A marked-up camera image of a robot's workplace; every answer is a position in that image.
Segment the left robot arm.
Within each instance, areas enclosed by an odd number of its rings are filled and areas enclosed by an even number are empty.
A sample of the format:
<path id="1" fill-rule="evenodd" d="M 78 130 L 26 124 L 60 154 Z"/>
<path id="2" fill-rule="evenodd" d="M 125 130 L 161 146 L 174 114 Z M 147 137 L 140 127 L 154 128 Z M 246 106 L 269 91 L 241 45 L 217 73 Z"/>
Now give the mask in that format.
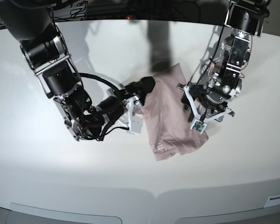
<path id="1" fill-rule="evenodd" d="M 183 91 L 181 102 L 190 109 L 190 129 L 202 134 L 212 121 L 221 122 L 225 115 L 234 116 L 228 103 L 242 89 L 242 70 L 248 65 L 252 38 L 260 37 L 264 19 L 269 17 L 268 0 L 231 0 L 224 27 L 230 36 L 219 40 L 213 56 L 193 83 L 178 84 Z"/>

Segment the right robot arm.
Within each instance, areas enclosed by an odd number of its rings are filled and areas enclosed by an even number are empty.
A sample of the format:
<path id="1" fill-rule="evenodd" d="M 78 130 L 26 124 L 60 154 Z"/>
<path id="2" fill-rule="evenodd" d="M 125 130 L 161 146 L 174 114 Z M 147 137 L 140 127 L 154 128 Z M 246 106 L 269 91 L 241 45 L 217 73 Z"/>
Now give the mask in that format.
<path id="1" fill-rule="evenodd" d="M 47 2 L 0 0 L 0 18 L 19 42 L 25 61 L 47 98 L 53 99 L 75 140 L 103 141 L 116 128 L 116 122 L 122 130 L 140 134 L 143 120 L 136 111 L 155 86 L 152 77 L 119 89 L 99 76 L 79 72 L 55 23 L 54 9 Z M 108 98 L 94 106 L 83 78 L 107 85 Z"/>

